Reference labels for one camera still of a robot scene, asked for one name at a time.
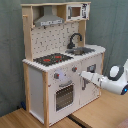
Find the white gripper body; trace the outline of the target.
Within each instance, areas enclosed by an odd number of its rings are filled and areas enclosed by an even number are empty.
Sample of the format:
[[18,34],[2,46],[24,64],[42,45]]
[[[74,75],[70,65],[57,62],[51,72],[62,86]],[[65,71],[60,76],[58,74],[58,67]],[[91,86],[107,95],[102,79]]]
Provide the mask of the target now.
[[80,76],[84,79],[87,79],[88,81],[92,81],[93,75],[94,75],[94,73],[82,71]]

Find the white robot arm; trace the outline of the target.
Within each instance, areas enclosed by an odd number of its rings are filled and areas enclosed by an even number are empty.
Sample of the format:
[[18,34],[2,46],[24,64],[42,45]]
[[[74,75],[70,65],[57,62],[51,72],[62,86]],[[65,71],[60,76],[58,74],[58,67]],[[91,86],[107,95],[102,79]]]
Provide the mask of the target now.
[[128,91],[128,59],[123,66],[113,66],[109,76],[82,71],[80,76],[109,92],[124,95]]

